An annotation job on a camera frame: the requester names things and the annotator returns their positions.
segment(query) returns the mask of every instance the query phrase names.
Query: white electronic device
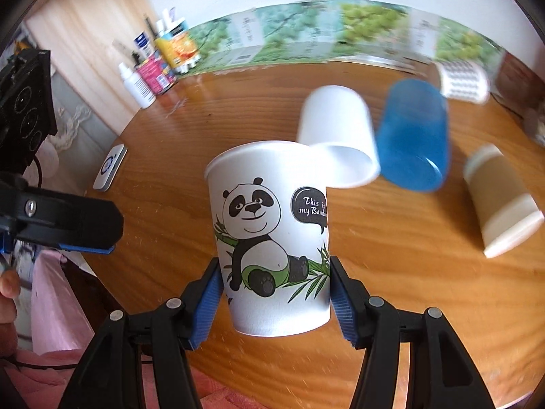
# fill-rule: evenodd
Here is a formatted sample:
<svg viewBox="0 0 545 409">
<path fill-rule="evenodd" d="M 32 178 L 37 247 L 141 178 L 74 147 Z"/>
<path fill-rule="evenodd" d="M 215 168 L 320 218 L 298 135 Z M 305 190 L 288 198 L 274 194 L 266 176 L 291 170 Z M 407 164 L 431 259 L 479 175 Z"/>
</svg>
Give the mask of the white electronic device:
<svg viewBox="0 0 545 409">
<path fill-rule="evenodd" d="M 117 145 L 112 148 L 96 176 L 93 189 L 101 192 L 108 190 L 126 153 L 127 147 L 125 145 Z"/>
</svg>

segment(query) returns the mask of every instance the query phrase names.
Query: pink fabric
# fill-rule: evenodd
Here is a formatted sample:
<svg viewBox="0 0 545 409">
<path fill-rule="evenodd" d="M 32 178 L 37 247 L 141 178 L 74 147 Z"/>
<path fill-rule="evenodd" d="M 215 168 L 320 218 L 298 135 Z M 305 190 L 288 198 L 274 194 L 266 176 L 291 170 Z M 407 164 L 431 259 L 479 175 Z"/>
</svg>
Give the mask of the pink fabric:
<svg viewBox="0 0 545 409">
<path fill-rule="evenodd" d="M 46 352 L 85 349 L 94 336 L 61 268 L 63 256 L 43 250 L 36 259 L 32 278 L 32 346 Z"/>
<path fill-rule="evenodd" d="M 34 350 L 37 347 L 39 352 L 46 352 L 48 348 L 56 348 L 55 352 L 38 355 L 36 352 L 17 351 L 16 359 L 21 363 L 76 364 L 94 335 L 62 272 L 60 259 L 61 255 L 54 251 L 43 251 L 36 260 L 33 275 L 31 318 Z M 69 350 L 70 346 L 80 349 Z M 57 409 L 74 371 L 17 369 L 0 361 L 2 366 L 30 409 Z M 266 409 L 194 368 L 191 368 L 191 374 L 203 409 Z M 142 381 L 147 409 L 158 409 L 151 364 L 142 365 Z"/>
</svg>

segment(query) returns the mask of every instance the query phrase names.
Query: hand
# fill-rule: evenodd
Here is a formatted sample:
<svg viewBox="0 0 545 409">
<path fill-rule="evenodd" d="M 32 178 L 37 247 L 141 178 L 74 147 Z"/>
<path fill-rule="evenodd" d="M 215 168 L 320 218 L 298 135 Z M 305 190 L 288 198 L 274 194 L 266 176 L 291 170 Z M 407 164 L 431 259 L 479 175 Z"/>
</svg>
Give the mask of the hand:
<svg viewBox="0 0 545 409">
<path fill-rule="evenodd" d="M 13 299 L 20 293 L 21 283 L 17 272 L 4 272 L 0 276 L 0 357 L 13 355 L 17 350 L 17 331 L 13 324 L 17 309 Z"/>
</svg>

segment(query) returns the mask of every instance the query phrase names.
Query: metal bolt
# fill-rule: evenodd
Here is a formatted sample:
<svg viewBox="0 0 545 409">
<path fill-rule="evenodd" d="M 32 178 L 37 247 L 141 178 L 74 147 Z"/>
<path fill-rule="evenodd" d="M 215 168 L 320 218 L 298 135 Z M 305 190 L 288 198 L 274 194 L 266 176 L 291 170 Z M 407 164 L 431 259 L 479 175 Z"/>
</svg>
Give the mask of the metal bolt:
<svg viewBox="0 0 545 409">
<path fill-rule="evenodd" d="M 180 307 L 181 305 L 182 305 L 182 300 L 180 300 L 179 298 L 171 298 L 167 302 L 167 307 L 169 309 L 176 309 Z"/>
<path fill-rule="evenodd" d="M 122 318 L 123 318 L 123 311 L 116 310 L 110 314 L 110 320 L 112 321 L 118 321 Z"/>
<path fill-rule="evenodd" d="M 25 214 L 32 217 L 36 213 L 36 201 L 28 200 L 25 204 Z"/>
<path fill-rule="evenodd" d="M 384 300 L 381 297 L 371 297 L 369 299 L 369 304 L 374 307 L 381 307 L 384 305 Z"/>
<path fill-rule="evenodd" d="M 440 309 L 438 309 L 437 307 L 430 307 L 428 309 L 428 315 L 431 317 L 431 318 L 441 318 L 442 317 L 442 312 Z"/>
</svg>

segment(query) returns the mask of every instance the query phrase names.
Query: wooden board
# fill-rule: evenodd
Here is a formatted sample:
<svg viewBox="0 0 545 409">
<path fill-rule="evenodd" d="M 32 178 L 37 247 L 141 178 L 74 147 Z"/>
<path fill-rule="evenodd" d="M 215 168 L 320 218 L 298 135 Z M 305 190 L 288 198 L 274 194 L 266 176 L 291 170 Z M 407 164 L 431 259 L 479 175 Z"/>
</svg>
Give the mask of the wooden board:
<svg viewBox="0 0 545 409">
<path fill-rule="evenodd" d="M 114 253 L 89 255 L 89 264 L 130 313 L 178 295 L 216 253 L 203 179 L 213 157 L 252 141 L 295 140 L 303 100 L 325 84 L 358 91 L 376 124 L 389 87 L 402 78 L 333 62 L 186 78 L 125 129 L 128 152 L 110 190 L 89 192 L 115 201 L 125 216 Z M 328 189 L 330 251 L 350 276 L 394 306 L 419 313 L 441 308 L 498 407 L 532 391 L 545 373 L 545 228 L 486 259 L 462 167 L 467 155 L 494 143 L 543 206 L 545 150 L 494 100 L 449 105 L 452 164 L 445 185 L 421 194 L 379 178 Z M 192 366 L 271 408 L 347 408 L 362 358 L 334 317 L 306 334 L 255 338 L 233 330 L 224 300 L 208 341 L 190 354 Z M 404 407 L 408 346 L 400 365 L 396 408 Z"/>
<path fill-rule="evenodd" d="M 49 0 L 26 20 L 38 45 L 51 50 L 56 70 L 118 135 L 139 106 L 118 70 L 120 62 L 133 63 L 112 41 L 133 49 L 146 29 L 145 13 L 155 19 L 147 0 Z"/>
</svg>

